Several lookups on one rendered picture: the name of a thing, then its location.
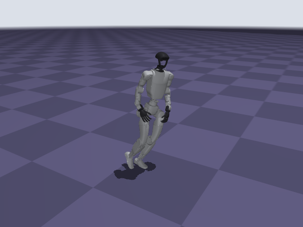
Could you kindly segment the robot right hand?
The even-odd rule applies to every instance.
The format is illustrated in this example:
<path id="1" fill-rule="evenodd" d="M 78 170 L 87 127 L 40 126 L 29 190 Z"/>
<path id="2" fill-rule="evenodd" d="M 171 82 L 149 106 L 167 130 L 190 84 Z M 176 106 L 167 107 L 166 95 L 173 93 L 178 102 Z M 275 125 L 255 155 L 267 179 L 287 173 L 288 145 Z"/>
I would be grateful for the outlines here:
<path id="1" fill-rule="evenodd" d="M 141 106 L 141 108 L 140 108 L 138 111 L 140 112 L 140 116 L 141 116 L 142 120 L 143 120 L 144 122 L 150 121 L 149 119 L 151 119 L 151 118 L 147 115 L 147 113 L 150 114 L 150 115 L 151 115 L 151 113 L 145 111 L 144 108 L 143 108 L 143 106 L 142 106 L 141 104 L 140 104 L 140 106 Z M 147 117 L 146 117 L 146 116 L 147 116 Z M 148 119 L 148 118 L 149 118 L 149 119 Z M 146 119 L 147 119 L 148 121 L 147 121 Z"/>

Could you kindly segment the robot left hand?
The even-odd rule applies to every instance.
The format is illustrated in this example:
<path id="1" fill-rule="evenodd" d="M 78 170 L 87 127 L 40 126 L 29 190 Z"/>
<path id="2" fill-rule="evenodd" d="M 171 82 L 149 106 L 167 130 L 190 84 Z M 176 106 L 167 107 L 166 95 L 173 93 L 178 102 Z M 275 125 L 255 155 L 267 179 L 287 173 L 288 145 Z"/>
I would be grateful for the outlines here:
<path id="1" fill-rule="evenodd" d="M 165 109 L 165 114 L 162 116 L 162 118 L 164 117 L 164 119 L 161 121 L 162 123 L 165 123 L 165 122 L 167 122 L 168 121 L 168 118 L 169 118 L 169 112 L 170 112 L 170 110 L 169 110 L 169 106 L 167 105 L 166 106 L 166 109 Z"/>

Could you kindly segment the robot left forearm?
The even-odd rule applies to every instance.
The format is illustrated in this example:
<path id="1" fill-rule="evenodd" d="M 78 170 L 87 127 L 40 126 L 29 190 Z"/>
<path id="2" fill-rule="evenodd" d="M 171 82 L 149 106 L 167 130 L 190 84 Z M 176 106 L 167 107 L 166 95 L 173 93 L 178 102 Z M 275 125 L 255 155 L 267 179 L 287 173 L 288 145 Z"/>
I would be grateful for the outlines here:
<path id="1" fill-rule="evenodd" d="M 165 95 L 164 98 L 165 98 L 165 104 L 166 104 L 166 106 L 168 105 L 168 106 L 169 106 L 169 110 L 171 110 L 170 93 L 167 94 L 167 95 Z M 165 106 L 165 107 L 166 107 L 166 106 Z"/>

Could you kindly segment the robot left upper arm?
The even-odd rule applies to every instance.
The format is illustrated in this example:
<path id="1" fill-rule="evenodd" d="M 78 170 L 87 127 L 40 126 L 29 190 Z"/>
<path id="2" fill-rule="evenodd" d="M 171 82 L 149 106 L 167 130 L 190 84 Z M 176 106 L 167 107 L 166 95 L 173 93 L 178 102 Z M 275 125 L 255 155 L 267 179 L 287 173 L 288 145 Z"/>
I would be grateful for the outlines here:
<path id="1" fill-rule="evenodd" d="M 169 73 L 169 80 L 168 80 L 168 84 L 167 84 L 167 88 L 166 88 L 165 94 L 169 94 L 170 93 L 169 87 L 170 87 L 171 82 L 172 82 L 172 80 L 174 78 L 174 75 L 170 71 L 168 71 L 168 73 Z"/>

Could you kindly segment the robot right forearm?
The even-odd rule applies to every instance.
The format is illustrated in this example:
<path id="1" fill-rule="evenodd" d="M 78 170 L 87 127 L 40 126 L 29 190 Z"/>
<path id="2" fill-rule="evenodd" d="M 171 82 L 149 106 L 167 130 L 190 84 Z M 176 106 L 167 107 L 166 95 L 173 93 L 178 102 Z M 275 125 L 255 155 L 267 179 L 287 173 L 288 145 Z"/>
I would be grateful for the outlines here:
<path id="1" fill-rule="evenodd" d="M 141 108 L 140 104 L 141 104 L 141 97 L 142 97 L 142 95 L 138 94 L 138 90 L 139 90 L 139 88 L 136 87 L 136 90 L 135 90 L 135 102 L 134 102 L 134 104 L 136 105 L 136 108 L 139 110 Z"/>

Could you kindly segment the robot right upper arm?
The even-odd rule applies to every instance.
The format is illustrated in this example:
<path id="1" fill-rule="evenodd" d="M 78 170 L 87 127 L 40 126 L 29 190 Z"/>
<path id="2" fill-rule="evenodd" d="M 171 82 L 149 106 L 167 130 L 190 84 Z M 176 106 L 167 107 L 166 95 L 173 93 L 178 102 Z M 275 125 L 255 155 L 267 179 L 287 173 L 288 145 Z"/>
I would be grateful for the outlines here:
<path id="1" fill-rule="evenodd" d="M 149 80 L 152 77 L 153 73 L 152 71 L 144 71 L 142 73 L 142 77 L 140 78 L 139 84 L 138 84 L 138 93 L 143 93 L 143 86 L 145 85 L 145 83 L 147 82 L 147 80 Z"/>

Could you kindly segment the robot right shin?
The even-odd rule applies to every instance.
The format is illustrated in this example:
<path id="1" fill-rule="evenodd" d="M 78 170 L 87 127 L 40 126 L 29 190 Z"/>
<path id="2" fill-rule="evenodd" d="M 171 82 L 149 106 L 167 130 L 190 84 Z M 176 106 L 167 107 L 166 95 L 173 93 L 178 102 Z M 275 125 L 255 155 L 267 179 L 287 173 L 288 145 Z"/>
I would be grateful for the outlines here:
<path id="1" fill-rule="evenodd" d="M 129 158 L 133 158 L 133 156 L 138 154 L 145 147 L 145 146 L 141 146 L 141 145 L 142 145 L 141 140 L 140 140 L 140 138 L 138 138 L 132 147 L 132 151 L 128 155 Z"/>

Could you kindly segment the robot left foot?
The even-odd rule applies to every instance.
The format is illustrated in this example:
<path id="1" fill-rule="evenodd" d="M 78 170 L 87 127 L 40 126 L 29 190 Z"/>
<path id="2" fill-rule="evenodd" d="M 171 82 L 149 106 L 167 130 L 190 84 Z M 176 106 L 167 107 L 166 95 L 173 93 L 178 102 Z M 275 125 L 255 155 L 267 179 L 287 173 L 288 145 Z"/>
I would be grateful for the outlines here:
<path id="1" fill-rule="evenodd" d="M 134 163 L 135 163 L 135 164 L 137 164 L 139 167 L 141 167 L 141 168 L 143 168 L 143 169 L 148 168 L 148 166 L 147 166 L 142 160 L 138 161 L 137 159 L 138 159 L 138 158 L 135 158 L 135 159 L 134 159 Z"/>

